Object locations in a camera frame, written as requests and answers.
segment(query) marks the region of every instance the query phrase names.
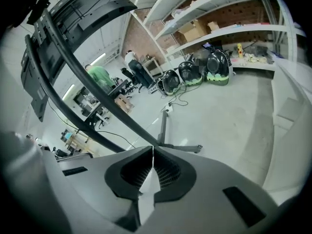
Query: concrete floor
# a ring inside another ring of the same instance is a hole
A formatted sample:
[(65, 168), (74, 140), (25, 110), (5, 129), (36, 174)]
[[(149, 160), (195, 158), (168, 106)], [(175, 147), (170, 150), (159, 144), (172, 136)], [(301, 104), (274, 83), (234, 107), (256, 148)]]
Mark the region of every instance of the concrete floor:
[[(157, 138), (161, 126), (161, 109), (172, 99), (162, 99), (146, 89), (132, 94), (135, 105), (129, 114), (138, 124)], [(166, 143), (198, 145), (197, 155), (221, 161), (262, 186), (273, 149), (273, 96), (270, 77), (263, 72), (238, 72), (230, 84), (221, 87), (203, 83), (185, 93), (181, 99), (187, 106), (173, 105), (167, 120)], [(114, 116), (100, 130), (119, 134), (135, 147), (149, 145)], [(131, 146), (123, 139), (102, 133), (119, 146)], [(103, 147), (100, 155), (112, 154)]]

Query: tripod base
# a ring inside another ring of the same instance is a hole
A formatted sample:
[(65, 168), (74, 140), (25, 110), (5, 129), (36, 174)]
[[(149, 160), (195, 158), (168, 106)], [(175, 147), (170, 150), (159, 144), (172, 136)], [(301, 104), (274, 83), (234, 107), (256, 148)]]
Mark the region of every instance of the tripod base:
[(200, 150), (203, 148), (202, 145), (197, 145), (197, 146), (174, 146), (171, 144), (165, 144), (165, 137), (166, 137), (166, 124), (167, 124), (167, 117), (168, 114), (166, 111), (162, 113), (162, 123), (161, 123), (161, 131), (160, 134), (158, 135), (158, 145), (160, 147), (168, 147), (184, 152), (191, 152), (191, 153), (196, 153), (198, 154)]

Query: ceiling light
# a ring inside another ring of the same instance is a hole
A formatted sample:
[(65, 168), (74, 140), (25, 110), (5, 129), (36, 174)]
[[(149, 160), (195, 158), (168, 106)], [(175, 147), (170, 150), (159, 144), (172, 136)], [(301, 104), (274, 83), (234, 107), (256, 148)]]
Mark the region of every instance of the ceiling light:
[(94, 63), (96, 63), (98, 60), (100, 60), (102, 57), (104, 57), (104, 56), (106, 56), (106, 54), (104, 53), (104, 54), (102, 54), (102, 55), (100, 55), (98, 58), (96, 58), (93, 62), (91, 62), (91, 64), (90, 65), (93, 65)]
[(66, 97), (68, 96), (68, 94), (70, 93), (70, 91), (73, 89), (73, 87), (74, 87), (74, 84), (72, 84), (72, 85), (69, 87), (69, 89), (68, 89), (68, 90), (66, 91), (66, 93), (64, 94), (62, 100), (65, 100), (65, 99), (66, 99)]

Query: green shirt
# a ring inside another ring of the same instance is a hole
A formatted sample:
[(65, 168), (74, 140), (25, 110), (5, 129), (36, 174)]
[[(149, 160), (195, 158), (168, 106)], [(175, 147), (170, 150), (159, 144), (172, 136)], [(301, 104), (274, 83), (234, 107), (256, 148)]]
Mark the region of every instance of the green shirt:
[(88, 70), (88, 74), (92, 77), (92, 79), (100, 86), (103, 87), (108, 85), (112, 88), (114, 86), (114, 82), (109, 77), (109, 73), (101, 66), (95, 66)]

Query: small box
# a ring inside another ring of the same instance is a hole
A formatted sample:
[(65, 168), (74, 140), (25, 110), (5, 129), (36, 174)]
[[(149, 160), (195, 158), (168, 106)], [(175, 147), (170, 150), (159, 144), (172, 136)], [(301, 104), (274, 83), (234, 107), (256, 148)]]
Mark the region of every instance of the small box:
[(179, 29), (179, 32), (185, 36), (187, 42), (193, 41), (208, 34), (205, 23), (197, 19), (193, 22), (188, 22), (185, 24)]
[(210, 27), (211, 31), (219, 29), (219, 25), (215, 21), (208, 23), (208, 26)]

